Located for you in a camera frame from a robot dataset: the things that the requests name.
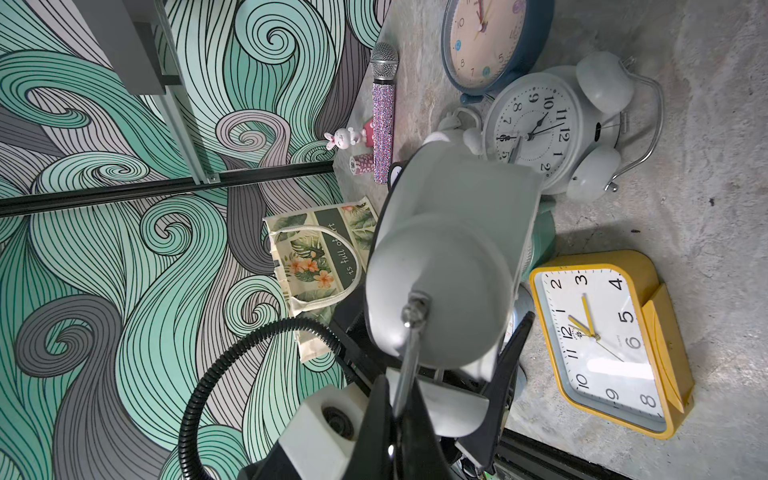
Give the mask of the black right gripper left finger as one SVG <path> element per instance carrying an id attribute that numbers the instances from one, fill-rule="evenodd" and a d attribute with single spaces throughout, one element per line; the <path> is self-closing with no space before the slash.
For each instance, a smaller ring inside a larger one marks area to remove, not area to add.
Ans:
<path id="1" fill-rule="evenodd" d="M 389 381 L 384 375 L 374 382 L 356 446 L 343 479 L 389 480 L 393 478 L 393 413 Z"/>

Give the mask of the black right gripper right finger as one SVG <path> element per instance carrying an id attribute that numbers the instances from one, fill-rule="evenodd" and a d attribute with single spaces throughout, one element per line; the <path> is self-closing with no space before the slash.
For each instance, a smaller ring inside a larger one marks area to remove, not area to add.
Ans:
<path id="1" fill-rule="evenodd" d="M 410 393 L 397 420 L 397 478 L 452 478 L 420 392 Z"/>

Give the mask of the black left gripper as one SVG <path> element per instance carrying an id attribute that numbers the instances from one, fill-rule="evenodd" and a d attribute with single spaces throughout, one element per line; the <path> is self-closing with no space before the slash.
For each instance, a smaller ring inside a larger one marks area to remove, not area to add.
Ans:
<path id="1" fill-rule="evenodd" d="M 512 320 L 499 351 L 496 369 L 490 381 L 475 381 L 464 373 L 454 371 L 445 374 L 441 381 L 430 380 L 428 369 L 420 370 L 419 385 L 433 429 L 440 437 L 443 454 L 448 461 L 465 458 L 481 471 L 496 472 L 495 449 L 503 436 L 504 424 L 509 409 L 527 382 L 519 364 L 523 346 L 531 327 L 524 322 L 524 316 L 535 310 L 534 301 L 525 287 L 518 289 Z M 340 339 L 343 348 L 337 362 L 342 367 L 347 381 L 370 392 L 376 377 L 384 373 L 397 361 L 377 350 L 368 336 L 365 325 L 365 300 L 361 288 L 340 302 L 332 315 L 330 330 Z M 442 403 L 449 394 L 479 395 L 488 400 L 482 423 L 467 435 L 447 432 L 454 423 L 467 417 L 469 409 L 453 407 L 444 411 Z"/>

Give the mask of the yellow rectangular alarm clock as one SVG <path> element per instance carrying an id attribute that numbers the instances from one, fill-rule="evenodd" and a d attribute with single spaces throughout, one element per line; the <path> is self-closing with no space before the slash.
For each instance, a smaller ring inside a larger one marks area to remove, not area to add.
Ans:
<path id="1" fill-rule="evenodd" d="M 581 411 L 674 436 L 695 381 L 665 283 L 634 250 L 557 257 L 529 275 L 554 378 Z"/>

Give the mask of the black-backed white alarm clock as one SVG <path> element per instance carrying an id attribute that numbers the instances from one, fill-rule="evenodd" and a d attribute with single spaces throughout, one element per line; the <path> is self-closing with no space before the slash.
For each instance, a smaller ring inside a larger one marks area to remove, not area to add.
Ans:
<path id="1" fill-rule="evenodd" d="M 543 179 L 529 167 L 481 160 L 449 142 L 421 146 L 399 174 L 369 257 L 366 326 L 402 359 L 403 310 L 429 301 L 419 363 L 491 380 L 509 321 Z"/>

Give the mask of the cream floral canvas bag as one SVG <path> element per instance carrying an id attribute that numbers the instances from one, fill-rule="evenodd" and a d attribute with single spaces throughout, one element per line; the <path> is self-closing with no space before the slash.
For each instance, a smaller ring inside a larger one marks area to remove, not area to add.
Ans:
<path id="1" fill-rule="evenodd" d="M 265 219 L 291 317 L 329 324 L 365 276 L 378 215 L 368 198 Z"/>

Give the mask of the white twin-bell alarm clock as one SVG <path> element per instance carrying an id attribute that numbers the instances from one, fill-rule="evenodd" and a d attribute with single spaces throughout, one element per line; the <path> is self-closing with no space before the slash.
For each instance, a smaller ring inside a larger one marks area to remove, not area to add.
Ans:
<path id="1" fill-rule="evenodd" d="M 656 100 L 654 134 L 640 158 L 624 163 L 616 144 L 638 85 Z M 542 192 L 591 203 L 619 189 L 617 180 L 654 153 L 664 126 L 665 99 L 656 80 L 631 72 L 616 55 L 594 52 L 577 65 L 522 76 L 496 97 L 486 117 L 463 128 L 447 115 L 431 141 L 453 141 L 486 160 L 529 167 L 544 179 Z"/>

